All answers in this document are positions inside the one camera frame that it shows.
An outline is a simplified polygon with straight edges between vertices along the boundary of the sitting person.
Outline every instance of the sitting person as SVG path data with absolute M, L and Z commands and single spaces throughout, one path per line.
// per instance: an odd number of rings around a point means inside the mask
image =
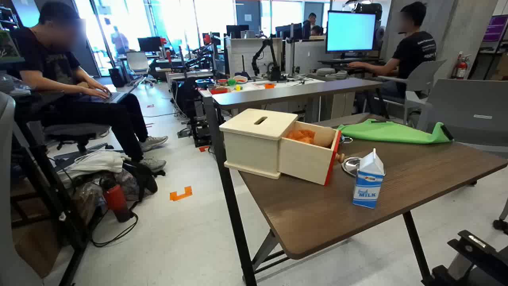
M 73 11 L 65 3 L 47 1 L 39 11 L 39 20 L 31 28 L 12 31 L 19 54 L 25 58 L 20 79 L 41 93 L 41 122 L 111 125 L 123 152 L 152 171 L 161 170 L 163 160 L 142 158 L 142 152 L 160 147 L 166 136 L 147 136 L 138 98 L 131 93 L 117 103 L 104 101 L 109 90 L 87 74 L 68 49 L 52 49 L 49 14 Z
M 392 74 L 408 77 L 409 73 L 425 60 L 435 60 L 436 42 L 430 33 L 420 30 L 425 19 L 425 4 L 414 1 L 400 9 L 398 33 L 404 38 L 398 42 L 393 57 L 385 65 L 371 65 L 366 61 L 350 61 L 352 69 L 366 69 L 374 74 Z M 406 84 L 385 82 L 381 93 L 395 98 L 404 98 Z

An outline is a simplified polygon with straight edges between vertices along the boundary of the table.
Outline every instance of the table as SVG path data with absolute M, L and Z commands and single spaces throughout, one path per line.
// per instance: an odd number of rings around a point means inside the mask
M 204 108 L 206 114 L 214 114 L 212 104 L 208 103 Z M 384 162 L 385 181 L 374 209 L 352 204 L 354 179 L 347 177 L 339 166 L 335 166 L 330 185 L 311 184 L 284 174 L 279 179 L 268 179 L 241 173 L 271 228 L 254 258 L 250 258 L 231 177 L 223 166 L 225 149 L 222 133 L 215 125 L 217 117 L 208 115 L 208 120 L 247 286 L 255 286 L 255 273 L 265 268 L 288 257 L 301 258 L 309 255 L 398 214 L 403 214 L 422 282 L 431 284 L 433 278 L 411 209 L 508 165 L 506 158 L 479 152 L 458 143 L 417 146 L 354 141 L 344 146 L 346 154 L 365 155 L 371 147 L 377 147 L 377 154 Z M 282 251 L 271 254 L 277 243 L 281 243 Z M 287 257 L 260 266 L 263 262 L 284 254 Z
M 368 81 L 360 77 L 346 77 L 336 81 L 322 81 L 312 84 L 298 84 L 288 87 L 274 87 L 271 90 L 242 90 L 242 92 L 228 92 L 212 96 L 220 108 L 238 108 L 238 106 L 252 106 L 258 103 L 273 103 L 273 101 L 284 101 L 288 98 L 298 96 L 317 96 L 317 117 L 320 117 L 320 98 L 323 95 L 335 95 L 335 93 L 347 93 L 347 92 L 360 92 L 360 90 L 376 90 L 376 95 L 381 98 L 379 87 L 382 85 L 381 81 Z

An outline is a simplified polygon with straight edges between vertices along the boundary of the fire extinguisher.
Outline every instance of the fire extinguisher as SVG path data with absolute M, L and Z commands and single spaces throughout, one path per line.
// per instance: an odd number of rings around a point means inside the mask
M 127 206 L 127 198 L 122 185 L 117 184 L 112 177 L 103 179 L 100 185 L 106 198 L 106 204 L 114 212 L 115 219 L 119 222 L 128 220 L 131 217 L 131 211 Z
M 466 58 L 460 52 L 457 58 L 457 77 L 463 79 L 465 73 L 466 73 Z

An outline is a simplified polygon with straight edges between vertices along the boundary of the wooden box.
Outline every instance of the wooden box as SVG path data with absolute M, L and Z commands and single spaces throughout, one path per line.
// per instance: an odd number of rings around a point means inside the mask
M 339 146 L 339 131 L 296 120 L 285 133 L 301 128 L 314 131 L 314 144 L 282 136 L 279 143 L 279 171 L 315 184 L 327 184 Z
M 279 141 L 296 114 L 266 109 L 244 109 L 223 122 L 225 166 L 279 177 Z

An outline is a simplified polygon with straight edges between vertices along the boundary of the cable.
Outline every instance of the cable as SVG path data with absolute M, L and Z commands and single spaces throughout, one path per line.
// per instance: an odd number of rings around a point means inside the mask
M 135 220 L 133 220 L 127 228 L 120 230 L 115 236 L 112 236 L 112 238 L 108 239 L 108 241 L 95 241 L 95 239 L 93 239 L 93 230 L 92 230 L 92 231 L 90 231 L 90 241 L 92 241 L 92 244 L 93 244 L 95 247 L 104 247 L 104 246 L 108 246 L 108 244 L 111 244 L 111 243 L 123 238 L 127 233 L 130 233 L 130 231 L 133 230 L 133 227 L 135 227 L 135 225 L 138 224 L 138 220 L 139 220 L 139 217 L 138 217 L 136 212 L 131 211 L 131 216 L 133 216 Z

